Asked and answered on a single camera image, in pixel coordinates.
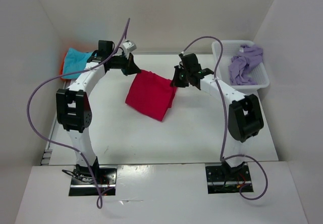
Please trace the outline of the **magenta t shirt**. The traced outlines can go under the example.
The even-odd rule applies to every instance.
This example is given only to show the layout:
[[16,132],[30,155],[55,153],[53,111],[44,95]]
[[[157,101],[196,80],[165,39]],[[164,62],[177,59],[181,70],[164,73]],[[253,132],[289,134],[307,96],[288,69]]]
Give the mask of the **magenta t shirt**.
[[170,79],[142,70],[135,76],[125,103],[139,113],[161,122],[172,107],[176,92],[177,87],[171,86]]

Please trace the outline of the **cyan t shirt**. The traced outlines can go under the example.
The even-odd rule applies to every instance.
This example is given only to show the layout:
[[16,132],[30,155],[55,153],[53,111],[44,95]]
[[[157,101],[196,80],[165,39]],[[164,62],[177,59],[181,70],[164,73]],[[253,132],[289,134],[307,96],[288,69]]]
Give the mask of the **cyan t shirt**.
[[81,52],[74,48],[69,48],[65,57],[63,75],[85,69],[87,60],[93,52]]

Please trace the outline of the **lavender t shirt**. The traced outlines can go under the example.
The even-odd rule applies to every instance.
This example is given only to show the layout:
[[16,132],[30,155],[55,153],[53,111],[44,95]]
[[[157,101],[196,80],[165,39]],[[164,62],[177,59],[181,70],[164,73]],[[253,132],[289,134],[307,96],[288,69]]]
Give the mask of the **lavender t shirt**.
[[230,83],[232,85],[257,85],[248,75],[263,62],[263,49],[257,45],[240,45],[237,55],[231,58],[228,66]]

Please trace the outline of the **orange t shirt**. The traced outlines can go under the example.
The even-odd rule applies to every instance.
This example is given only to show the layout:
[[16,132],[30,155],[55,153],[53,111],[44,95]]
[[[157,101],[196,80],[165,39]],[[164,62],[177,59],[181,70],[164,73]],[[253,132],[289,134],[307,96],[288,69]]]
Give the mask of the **orange t shirt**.
[[[65,63],[65,57],[67,55],[67,52],[64,54],[63,56],[63,59],[62,59],[62,62],[60,64],[60,70],[59,70],[59,74],[62,75],[63,74],[63,69],[64,69],[64,63]],[[63,82],[66,82],[67,79],[64,79],[63,77],[60,77],[60,79],[63,81]]]

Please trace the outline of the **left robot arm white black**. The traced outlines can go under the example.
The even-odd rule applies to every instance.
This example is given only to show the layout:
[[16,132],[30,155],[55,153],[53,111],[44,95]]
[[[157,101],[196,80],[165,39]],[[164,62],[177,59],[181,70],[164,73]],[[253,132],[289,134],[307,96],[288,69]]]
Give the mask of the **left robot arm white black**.
[[110,69],[119,69],[125,76],[141,72],[132,54],[137,48],[136,44],[126,40],[119,45],[119,48],[122,53],[114,55],[111,41],[99,41],[98,50],[86,61],[85,72],[81,73],[69,87],[56,92],[58,123],[67,131],[76,151],[76,166],[72,176],[91,184],[100,179],[101,172],[89,136],[92,110],[88,97]]

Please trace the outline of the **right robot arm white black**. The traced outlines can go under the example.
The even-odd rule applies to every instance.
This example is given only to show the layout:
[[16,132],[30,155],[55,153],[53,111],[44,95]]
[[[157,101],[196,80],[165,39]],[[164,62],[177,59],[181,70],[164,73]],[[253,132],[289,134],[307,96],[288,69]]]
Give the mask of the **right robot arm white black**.
[[[225,127],[224,141],[220,152],[221,174],[226,180],[233,180],[244,165],[241,153],[225,157],[224,150],[228,134],[236,143],[244,143],[256,136],[264,127],[258,97],[255,94],[246,95],[235,90],[214,75],[209,69],[203,69],[196,54],[179,54],[180,62],[174,66],[175,72],[170,86],[185,88],[194,86],[221,100],[224,109]],[[240,158],[237,163],[229,160]]]

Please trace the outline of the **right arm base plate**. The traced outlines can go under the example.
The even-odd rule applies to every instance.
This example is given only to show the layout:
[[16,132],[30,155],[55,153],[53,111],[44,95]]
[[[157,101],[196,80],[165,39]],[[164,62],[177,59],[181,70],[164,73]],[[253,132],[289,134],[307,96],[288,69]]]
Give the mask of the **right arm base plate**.
[[239,165],[230,171],[221,163],[205,166],[208,194],[228,194],[253,192],[253,186],[249,167],[246,163]]

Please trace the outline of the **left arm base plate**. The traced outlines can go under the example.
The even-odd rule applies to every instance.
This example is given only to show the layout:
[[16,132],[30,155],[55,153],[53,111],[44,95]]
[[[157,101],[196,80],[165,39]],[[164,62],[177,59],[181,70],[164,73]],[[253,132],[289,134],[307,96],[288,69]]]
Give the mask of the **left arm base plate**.
[[[69,196],[98,196],[96,186],[90,174],[78,174],[76,167],[73,171],[62,170],[71,177]],[[103,196],[116,194],[117,167],[100,165],[96,173],[96,181]]]

